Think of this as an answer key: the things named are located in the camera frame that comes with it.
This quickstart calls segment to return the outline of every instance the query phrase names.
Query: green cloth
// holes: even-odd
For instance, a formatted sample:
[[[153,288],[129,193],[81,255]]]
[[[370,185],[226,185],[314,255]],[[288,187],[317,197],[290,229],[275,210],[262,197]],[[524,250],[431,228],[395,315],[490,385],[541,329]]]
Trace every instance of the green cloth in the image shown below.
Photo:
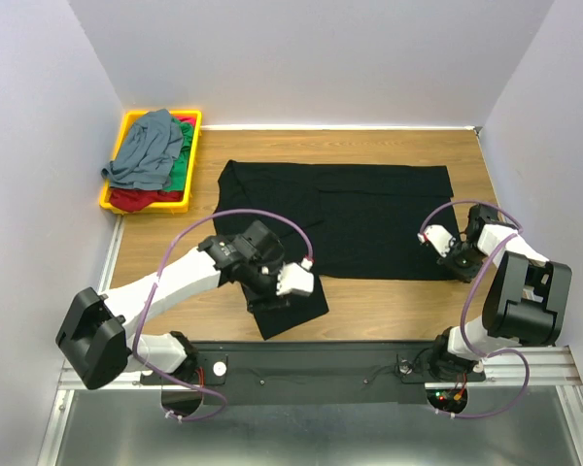
[[[179,124],[184,134],[184,144],[179,152],[179,157],[173,163],[169,177],[171,184],[163,188],[164,191],[183,191],[186,189],[186,176],[188,175],[188,161],[190,159],[190,148],[194,137],[194,126],[186,121],[179,121],[173,116],[173,122]]]

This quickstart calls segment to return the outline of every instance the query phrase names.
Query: cable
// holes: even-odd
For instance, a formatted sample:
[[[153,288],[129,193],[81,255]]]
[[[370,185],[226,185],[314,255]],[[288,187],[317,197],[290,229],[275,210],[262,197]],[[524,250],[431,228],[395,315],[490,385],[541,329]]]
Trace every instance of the cable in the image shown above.
[[[484,262],[484,264],[482,265],[481,269],[479,270],[479,273],[477,274],[477,277],[475,277],[475,280],[473,281],[473,285],[470,288],[470,291],[468,292],[468,296],[466,297],[466,301],[464,302],[463,305],[463,311],[460,315],[460,333],[463,336],[463,341],[464,344],[466,345],[466,347],[471,350],[473,353],[477,354],[478,356],[482,357],[482,358],[487,358],[490,359],[491,357],[495,357],[495,356],[499,356],[500,354],[516,354],[518,357],[521,358],[521,360],[523,361],[523,365],[525,366],[525,379],[523,380],[523,386],[520,389],[520,391],[518,392],[518,394],[514,397],[514,399],[512,401],[510,401],[509,403],[507,403],[504,407],[499,408],[498,410],[495,411],[491,411],[489,413],[482,413],[479,415],[457,415],[455,413],[448,413],[445,411],[440,411],[437,410],[436,412],[438,414],[443,414],[445,416],[451,416],[451,417],[457,417],[460,419],[480,419],[483,417],[490,417],[490,416],[496,416],[499,415],[501,413],[504,413],[505,411],[509,410],[510,408],[512,408],[516,403],[519,402],[519,400],[521,398],[523,398],[523,396],[525,396],[525,393],[527,392],[527,387],[529,385],[529,379],[530,379],[530,367],[529,367],[529,362],[527,361],[527,359],[525,358],[525,355],[522,354],[520,351],[518,351],[517,349],[513,349],[513,348],[504,348],[504,349],[499,349],[497,351],[493,351],[489,354],[486,354],[485,352],[483,352],[482,350],[480,350],[479,348],[475,347],[470,340],[468,340],[468,337],[466,336],[466,315],[468,314],[468,309],[470,308],[470,305],[473,301],[473,297],[475,296],[475,293],[477,292],[477,288],[479,288],[479,285],[482,282],[482,279],[484,278],[484,276],[486,275],[486,273],[488,272],[488,270],[490,269],[491,264],[493,263],[493,260],[495,259],[495,257],[497,257],[497,255],[501,252],[501,250],[507,245],[507,243],[510,242],[510,240],[516,238],[519,234],[521,234],[523,232],[523,225],[516,219],[514,218],[512,215],[510,215],[508,212],[506,212],[504,209],[502,209],[499,206],[496,206],[494,204],[488,203],[488,202],[484,202],[484,201],[477,201],[475,199],[463,199],[460,201],[452,201],[452,202],[448,202],[446,204],[443,204],[442,206],[439,206],[438,208],[434,209],[429,215],[428,217],[424,220],[424,222],[421,225],[421,230],[419,232],[420,235],[424,236],[424,232],[426,231],[426,228],[428,227],[428,223],[429,221],[439,212],[441,212],[444,209],[447,209],[449,207],[455,206],[457,204],[482,204],[484,206],[496,209],[498,212],[502,213],[503,216],[505,216],[506,218],[508,218],[512,223],[514,223],[514,225],[516,226],[516,228],[518,229],[518,233],[512,233],[511,235],[509,235],[507,238],[503,239],[503,241],[501,241],[497,247],[488,255],[488,258],[486,259],[486,261]]]
[[[463,373],[463,387],[466,385],[466,372]],[[458,389],[458,385],[460,385],[460,374],[456,374],[456,384],[454,385],[454,387],[449,390],[449,393],[453,393],[454,391],[459,391]]]
[[[426,217],[424,222],[421,224],[419,234],[424,236],[424,232],[426,231],[426,228],[428,227],[429,221],[432,220],[436,214],[438,214],[441,211],[444,211],[445,209],[447,209],[449,207],[457,206],[458,204],[481,204],[482,206],[486,206],[486,207],[490,207],[491,209],[495,209],[495,210],[497,210],[497,212],[502,213],[503,216],[505,216],[505,218],[509,219],[512,223],[514,223],[514,225],[518,229],[519,233],[521,233],[521,234],[523,233],[523,225],[521,224],[521,222],[518,221],[516,218],[514,218],[512,215],[510,215],[508,212],[506,212],[501,207],[496,206],[495,204],[491,204],[490,202],[486,202],[486,201],[478,201],[476,199],[461,199],[460,201],[448,202],[446,204],[443,204],[442,206],[438,206],[436,209],[431,211],[431,213],[429,213],[429,215]]]
[[[143,358],[138,353],[138,344],[140,343],[140,337],[143,333],[143,327],[145,326],[145,322],[147,321],[147,314],[149,313],[149,308],[151,307],[152,302],[154,301],[155,291],[157,290],[158,283],[162,277],[162,272],[164,271],[164,267],[166,267],[166,263],[168,262],[168,259],[171,255],[171,252],[177,246],[177,244],[180,242],[180,240],[182,238],[184,238],[184,236],[186,236],[194,228],[196,228],[199,225],[202,225],[206,221],[212,220],[214,218],[219,218],[221,216],[237,216],[237,215],[244,215],[244,214],[257,215],[257,216],[269,216],[270,218],[274,218],[276,220],[282,221],[283,223],[286,223],[291,228],[293,228],[295,231],[297,231],[298,234],[300,235],[300,237],[302,237],[302,239],[304,240],[304,243],[307,246],[307,257],[309,259],[313,260],[313,246],[311,245],[311,241],[309,240],[309,237],[306,235],[306,233],[304,231],[302,231],[302,229],[297,224],[295,224],[293,221],[285,218],[284,216],[279,216],[277,214],[273,214],[273,213],[267,212],[267,211],[262,211],[259,209],[232,209],[229,211],[216,212],[215,214],[211,214],[210,216],[206,216],[206,217],[202,218],[201,220],[196,221],[195,223],[188,226],[184,231],[182,231],[179,235],[177,235],[175,237],[175,239],[171,242],[168,249],[166,250],[166,253],[162,257],[162,260],[159,264],[159,267],[157,268],[157,280],[152,285],[152,289],[149,292],[149,296],[147,297],[147,300],[145,301],[145,306],[143,307],[143,310],[140,313],[138,325],[136,326],[136,331],[134,332],[134,341],[132,343],[132,355],[134,356],[134,358],[137,361],[139,361],[145,367],[147,367],[151,371],[154,371],[154,373],[156,373],[159,376],[161,376],[162,378],[172,382],[173,384],[183,386],[185,388],[189,388],[190,390],[196,390],[196,391],[202,393],[203,395],[215,396],[216,398],[218,398],[219,400],[221,400],[223,402],[220,405],[220,407],[217,408],[215,411],[208,413],[208,414],[205,414],[205,415],[202,415],[202,416],[190,416],[190,417],[184,418],[181,415],[176,415],[175,413],[173,413],[171,411],[164,410],[166,412],[166,417],[171,417],[173,419],[177,419],[179,422],[196,421],[196,420],[202,420],[202,419],[207,419],[209,417],[213,417],[213,416],[217,415],[218,413],[220,413],[226,407],[226,405],[228,404],[228,401],[224,395],[222,395],[221,393],[218,393],[215,390],[205,388],[204,386],[198,386],[198,385],[193,385],[191,383],[186,383],[186,382],[180,381],[176,377],[171,376],[170,374],[166,374],[164,371],[158,369],[153,364],[149,363],[145,358]]]
[[[201,386],[205,385],[205,373],[203,372],[203,368],[199,367],[196,369],[196,373],[198,374],[198,384]]]
[[[461,388],[460,392],[458,393],[460,396],[463,396],[463,393],[466,390],[466,384],[468,383],[468,380],[466,379],[466,373],[463,373],[463,377],[464,377],[463,387]]]
[[[417,364],[418,364],[419,362],[421,362],[421,355],[422,355],[424,352],[426,352],[426,351],[429,351],[429,350],[431,350],[431,347],[424,348],[424,349],[422,349],[421,351],[419,351],[419,352],[417,353],[417,355],[415,356],[415,358],[414,358],[414,359],[413,359],[413,361],[412,361],[412,372],[416,372],[417,374],[419,374],[419,373],[423,372],[423,370],[424,370],[424,368],[423,368],[423,364],[422,364],[422,367],[421,367],[421,370],[420,370],[420,371],[417,371],[417,368],[419,367]]]

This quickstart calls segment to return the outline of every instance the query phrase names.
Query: black cloth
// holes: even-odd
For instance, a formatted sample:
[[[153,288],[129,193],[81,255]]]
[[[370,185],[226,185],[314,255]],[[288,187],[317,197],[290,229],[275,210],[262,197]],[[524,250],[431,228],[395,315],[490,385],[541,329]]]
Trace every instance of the black cloth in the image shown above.
[[[453,196],[447,168],[401,165],[306,165],[230,160],[219,177],[216,212],[253,208],[296,222],[314,252],[316,288],[308,298],[272,315],[256,315],[264,339],[328,311],[318,275],[353,279],[451,280],[423,248],[417,233],[426,216]],[[243,232],[256,216],[216,218],[219,234]],[[281,239],[286,261],[306,254],[300,236],[284,223],[260,217]],[[453,209],[432,223],[458,233]]]

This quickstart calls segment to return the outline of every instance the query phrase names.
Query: fabric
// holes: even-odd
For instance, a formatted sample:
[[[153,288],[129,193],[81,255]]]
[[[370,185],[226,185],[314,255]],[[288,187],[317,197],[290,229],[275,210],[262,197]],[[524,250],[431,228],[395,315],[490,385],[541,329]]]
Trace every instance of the fabric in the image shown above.
[[[170,173],[170,184],[166,186],[164,191],[183,191],[186,189],[186,176],[188,175],[188,162],[190,159],[190,149],[192,148],[192,138],[194,137],[194,126],[188,122],[179,121],[173,118],[179,124],[182,134],[184,135],[184,143],[179,152],[179,157],[173,163]]]
[[[254,208],[286,216],[309,235],[315,251],[316,292],[286,309],[307,321],[327,312],[317,275],[354,279],[451,280],[436,254],[417,239],[425,217],[453,196],[446,167],[303,165],[229,161],[219,178],[216,211]],[[218,233],[243,232],[254,216],[216,218]],[[281,239],[286,261],[305,253],[284,223],[260,218]],[[435,218],[453,234],[453,209]],[[290,328],[287,318],[256,315],[264,339]]]
[[[196,118],[192,116],[179,116],[179,121],[190,123],[192,126],[196,126]]]
[[[111,190],[109,202],[122,211],[138,212],[153,202],[178,202],[183,196],[182,191],[143,191],[118,187]]]
[[[127,132],[119,153],[102,169],[110,187],[157,191],[170,184],[184,135],[167,110],[148,112]]]

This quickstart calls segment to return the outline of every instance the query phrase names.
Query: clothing pile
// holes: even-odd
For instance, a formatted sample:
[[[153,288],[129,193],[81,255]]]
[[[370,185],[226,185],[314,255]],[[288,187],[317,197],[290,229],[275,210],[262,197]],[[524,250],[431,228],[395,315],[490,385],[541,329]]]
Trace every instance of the clothing pile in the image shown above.
[[[101,171],[110,182],[110,203],[137,212],[153,202],[182,200],[195,124],[165,109],[134,121],[117,157]]]

